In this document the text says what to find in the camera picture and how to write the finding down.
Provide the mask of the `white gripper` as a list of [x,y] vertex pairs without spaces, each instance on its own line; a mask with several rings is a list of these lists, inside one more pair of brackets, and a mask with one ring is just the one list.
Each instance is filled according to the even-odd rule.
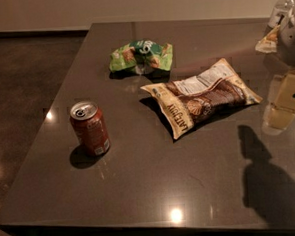
[[[295,67],[295,5],[280,24],[277,49],[280,59]],[[267,126],[278,131],[287,129],[295,119],[295,68],[283,76],[273,76],[268,98]]]

